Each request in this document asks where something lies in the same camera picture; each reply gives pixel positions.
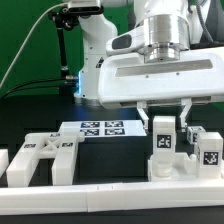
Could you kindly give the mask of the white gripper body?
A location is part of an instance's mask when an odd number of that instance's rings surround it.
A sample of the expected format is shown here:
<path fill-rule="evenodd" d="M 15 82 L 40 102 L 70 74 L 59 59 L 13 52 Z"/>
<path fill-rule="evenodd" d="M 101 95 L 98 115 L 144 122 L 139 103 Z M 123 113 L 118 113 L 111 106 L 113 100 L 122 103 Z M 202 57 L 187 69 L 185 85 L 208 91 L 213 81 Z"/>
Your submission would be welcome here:
<path fill-rule="evenodd" d="M 224 46 L 191 49 L 186 23 L 143 24 L 106 43 L 98 82 L 106 108 L 178 105 L 224 96 Z"/>

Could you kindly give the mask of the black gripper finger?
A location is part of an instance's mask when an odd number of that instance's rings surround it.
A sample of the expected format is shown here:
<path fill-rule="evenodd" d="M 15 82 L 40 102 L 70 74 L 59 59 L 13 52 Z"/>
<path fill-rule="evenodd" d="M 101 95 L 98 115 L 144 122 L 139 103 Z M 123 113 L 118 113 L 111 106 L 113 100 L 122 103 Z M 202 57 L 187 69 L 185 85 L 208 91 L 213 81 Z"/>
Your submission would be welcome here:
<path fill-rule="evenodd" d="M 149 117 L 146 113 L 147 110 L 147 104 L 145 101 L 141 101 L 137 103 L 137 112 L 143 122 L 143 128 L 145 132 L 148 132 L 148 127 L 149 127 Z"/>
<path fill-rule="evenodd" d="M 192 100 L 190 98 L 184 98 L 181 100 L 181 107 L 182 111 L 180 113 L 180 125 L 181 125 L 181 131 L 184 132 L 187 127 L 186 118 L 190 112 L 190 109 L 192 107 Z"/>

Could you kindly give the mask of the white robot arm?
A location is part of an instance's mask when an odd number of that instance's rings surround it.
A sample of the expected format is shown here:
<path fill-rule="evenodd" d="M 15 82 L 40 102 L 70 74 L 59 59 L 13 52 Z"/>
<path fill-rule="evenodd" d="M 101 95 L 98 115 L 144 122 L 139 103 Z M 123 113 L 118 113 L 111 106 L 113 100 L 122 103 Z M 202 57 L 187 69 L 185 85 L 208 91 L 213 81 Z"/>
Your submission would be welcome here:
<path fill-rule="evenodd" d="M 109 39 L 98 100 L 135 108 L 144 124 L 150 106 L 224 101 L 224 11 L 219 0 L 131 0 L 135 27 Z"/>

